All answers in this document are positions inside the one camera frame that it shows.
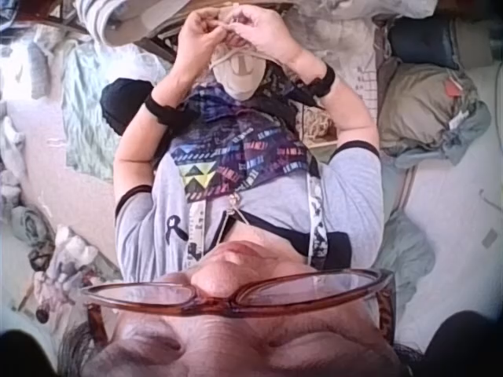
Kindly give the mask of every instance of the glasses lens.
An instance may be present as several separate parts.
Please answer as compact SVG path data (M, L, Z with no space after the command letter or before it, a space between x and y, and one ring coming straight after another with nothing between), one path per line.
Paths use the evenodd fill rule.
M177 305L188 302L193 291L189 287L170 284L135 284L105 288L97 295L137 304Z
M371 284L375 279L357 273L333 273L300 277L257 287L238 298L241 305L277 306L320 300Z

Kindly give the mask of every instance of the red tag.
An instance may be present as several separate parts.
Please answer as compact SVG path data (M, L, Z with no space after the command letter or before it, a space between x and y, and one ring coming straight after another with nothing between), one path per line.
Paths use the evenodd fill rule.
M452 98L461 97L461 95L463 94L463 88L461 88L461 86L457 82L453 81L452 79L448 79L446 81L446 94Z

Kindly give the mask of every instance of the glasses frame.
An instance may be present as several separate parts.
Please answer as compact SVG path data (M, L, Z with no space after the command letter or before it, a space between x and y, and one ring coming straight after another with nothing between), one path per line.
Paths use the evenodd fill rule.
M276 306L243 305L240 298L260 288L270 287L275 284L303 279L310 276L324 276L337 273L352 273L374 279L362 287L351 291L341 292L325 298L314 299L305 302L282 304ZM186 287L192 291L191 297L181 304L164 305L140 302L128 302L114 298L106 298L99 295L100 291L117 287ZM379 306L379 328L383 337L393 345L395 338L395 277L391 271L385 269L334 269L315 273L302 273L292 276L283 276L239 287L231 296L226 298L211 297L190 284L173 283L126 283L126 284L102 284L81 289L86 301L87 320L90 326L94 345L101 350L108 345L108 336L105 330L105 322L101 314L101 307L120 309L135 313L156 314L173 317L193 317L199 315L216 315L230 318L264 318L284 315L295 315L311 311L327 309L353 302L361 298L376 295Z

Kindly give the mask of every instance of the eyeglasses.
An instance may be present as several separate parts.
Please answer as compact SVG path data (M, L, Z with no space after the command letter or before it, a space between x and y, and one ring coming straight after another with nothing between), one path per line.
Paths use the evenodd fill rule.
M340 269L263 280L237 289L227 298L210 297L190 284L104 284L81 290L94 345L108 344L101 307L173 317L211 314L221 317L275 317L307 313L376 296L379 328L393 344L395 279L382 269Z

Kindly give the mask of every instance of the nose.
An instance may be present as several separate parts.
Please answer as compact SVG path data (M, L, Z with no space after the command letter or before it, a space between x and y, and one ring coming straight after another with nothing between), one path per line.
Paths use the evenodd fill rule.
M206 295L225 298L231 296L239 287L256 281L253 271L225 260L207 263L197 270L190 283Z

